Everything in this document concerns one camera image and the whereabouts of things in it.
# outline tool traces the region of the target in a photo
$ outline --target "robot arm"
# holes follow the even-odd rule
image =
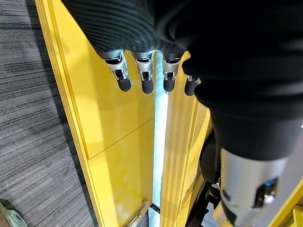
[[[217,208],[234,226],[249,226],[275,200],[279,177],[303,122],[303,4],[63,2],[122,90],[131,84],[121,50],[133,53],[147,94],[152,91],[148,86],[152,75],[146,73],[152,71],[149,53],[162,51],[163,68],[168,70],[163,83],[171,91],[174,64],[189,50],[191,58],[182,67],[189,82],[194,78],[191,84],[201,81],[195,95],[210,108],[221,156],[222,201]],[[108,57],[115,51],[117,56]],[[220,224],[221,216],[217,215]]]

